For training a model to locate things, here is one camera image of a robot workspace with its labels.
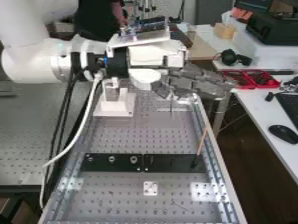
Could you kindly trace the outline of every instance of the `floor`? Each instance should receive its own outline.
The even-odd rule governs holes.
[[[242,114],[234,106],[225,121]],[[248,222],[298,224],[298,186],[248,115],[222,130],[218,144]]]

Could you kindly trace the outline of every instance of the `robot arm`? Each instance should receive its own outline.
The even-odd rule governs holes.
[[[72,13],[77,7],[76,0],[57,0],[52,7],[45,5],[52,1],[0,0],[1,63],[12,81],[67,82],[72,68],[88,68],[84,72],[88,81],[93,81],[93,74],[105,69],[106,78],[130,77],[140,89],[157,91],[168,88],[180,95],[185,92],[201,93],[198,89],[204,89],[208,94],[212,92],[209,95],[218,97],[222,91],[214,91],[216,87],[233,87],[230,83],[222,84],[222,78],[217,77],[214,82],[216,74],[202,70],[196,78],[182,79],[188,74],[184,69],[186,48],[181,42],[170,40],[165,17],[136,22],[113,36],[108,44],[79,36],[72,41],[49,38],[44,23]]]

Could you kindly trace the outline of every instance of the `black shirt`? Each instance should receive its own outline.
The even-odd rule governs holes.
[[[83,37],[106,42],[118,31],[112,2],[117,0],[80,0],[75,29]]]

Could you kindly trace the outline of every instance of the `person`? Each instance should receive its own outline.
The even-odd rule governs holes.
[[[80,0],[75,32],[84,38],[108,42],[126,25],[121,0]]]

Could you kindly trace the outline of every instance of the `red object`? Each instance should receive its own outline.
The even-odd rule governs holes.
[[[237,89],[279,88],[281,83],[262,70],[224,70],[224,77],[232,77],[237,82]]]
[[[245,71],[246,75],[249,76],[249,78],[253,80],[253,82],[255,83],[255,87],[259,89],[275,89],[279,88],[281,86],[281,82],[278,82],[273,76],[262,71],[262,70],[248,70]],[[263,79],[263,84],[259,84],[258,79]]]

